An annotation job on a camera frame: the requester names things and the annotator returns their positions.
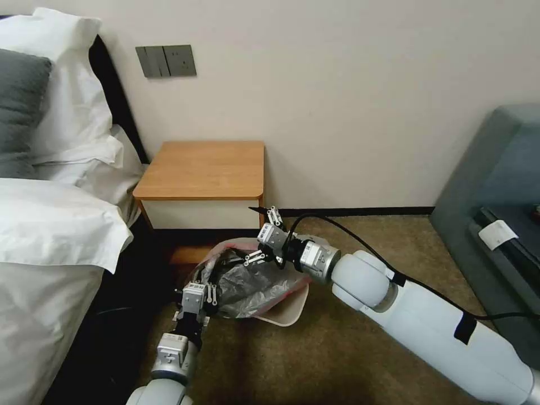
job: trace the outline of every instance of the clear plastic bag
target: clear plastic bag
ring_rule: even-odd
[[[192,280],[217,286],[217,315],[226,318],[259,316],[311,281],[290,263],[284,269],[279,269],[274,262],[245,267],[245,255],[256,251],[258,245],[255,238],[221,242],[195,268]]]

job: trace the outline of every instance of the black cable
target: black cable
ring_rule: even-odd
[[[407,281],[410,281],[410,282],[418,284],[419,286],[422,286],[423,288],[425,288],[428,291],[432,292],[433,294],[435,294],[439,298],[442,298],[443,300],[445,300],[450,305],[453,305],[454,307],[456,307],[460,311],[472,316],[473,318],[475,318],[475,319],[477,319],[479,321],[492,321],[492,320],[497,320],[497,319],[502,319],[502,318],[511,318],[511,317],[523,317],[523,318],[540,319],[540,314],[536,314],[536,313],[533,313],[533,312],[505,312],[505,313],[500,313],[500,314],[495,314],[495,315],[477,315],[477,314],[473,314],[473,313],[469,312],[468,310],[466,310],[465,308],[461,307],[460,305],[456,304],[454,301],[452,301],[447,296],[443,295],[441,292],[438,292],[433,287],[430,287],[429,285],[424,284],[423,282],[421,282],[421,281],[419,281],[419,280],[417,280],[417,279],[415,279],[415,278],[413,278],[411,276],[408,276],[408,275],[406,275],[406,274],[404,274],[404,273],[402,273],[400,271],[397,271],[394,266],[392,266],[390,263],[388,263],[388,261],[385,258],[383,258],[367,242],[365,242],[365,240],[360,238],[353,231],[347,229],[346,227],[344,227],[340,223],[338,223],[338,222],[334,221],[333,219],[330,219],[330,218],[328,218],[328,217],[326,217],[324,215],[304,214],[304,215],[301,215],[298,218],[296,218],[296,220],[292,223],[291,229],[289,230],[289,234],[287,235],[287,239],[285,239],[285,243],[283,244],[283,251],[282,251],[282,257],[283,258],[287,257],[287,250],[289,248],[289,243],[293,238],[293,232],[295,231],[298,224],[305,218],[318,218],[318,219],[322,219],[323,221],[326,221],[328,223],[331,223],[332,225],[334,225],[335,227],[341,229],[343,232],[345,232],[347,235],[349,235],[350,237],[352,237],[356,241],[360,242],[363,246],[366,247],[367,250],[370,251],[370,253],[373,256],[377,257],[377,259],[379,259],[381,262],[383,262],[386,265],[386,267],[388,267],[390,270],[392,270],[395,274],[401,275]],[[283,260],[283,264],[280,267],[283,268],[284,266],[285,266],[285,260]]]
[[[108,314],[108,313],[111,313],[111,312],[126,311],[128,309],[134,309],[134,308],[133,307],[120,307],[120,308],[105,309],[105,310],[96,312],[94,315],[98,316],[98,315]]]

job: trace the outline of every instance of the paper tag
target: paper tag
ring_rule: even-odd
[[[495,250],[510,239],[518,238],[516,233],[502,219],[487,225],[478,232],[478,236],[490,250]]]

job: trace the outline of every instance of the white label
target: white label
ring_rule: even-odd
[[[301,262],[305,262],[308,259],[308,255],[310,251],[311,251],[311,245],[306,244],[304,251],[302,252],[302,257],[300,258]]]
[[[386,278],[388,278],[389,280],[392,280],[392,278],[394,278],[395,276],[395,273],[390,270],[389,268],[385,268],[384,269],[384,275],[386,276]]]
[[[480,239],[484,241],[490,250],[495,250],[504,242],[510,239],[516,239],[518,236],[502,219],[487,225],[484,229],[478,232]]]
[[[180,341],[182,339],[181,336],[173,335],[173,334],[163,334],[163,337],[167,338],[167,339],[170,339],[170,340],[176,340],[176,341]]]
[[[270,225],[269,224],[264,224],[263,227],[261,228],[260,232],[259,232],[259,236],[257,236],[257,240],[261,243],[264,242],[264,238],[266,237],[266,234],[268,233],[270,229]]]

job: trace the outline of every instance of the white bed sheet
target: white bed sheet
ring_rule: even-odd
[[[133,144],[119,125],[113,125],[111,135],[122,144],[114,165],[93,159],[85,163],[35,165],[37,177],[82,188],[95,197],[120,208],[122,218],[130,227],[140,210],[132,191],[141,179],[145,167]]]
[[[0,403],[40,404],[101,282],[103,269],[0,263]]]

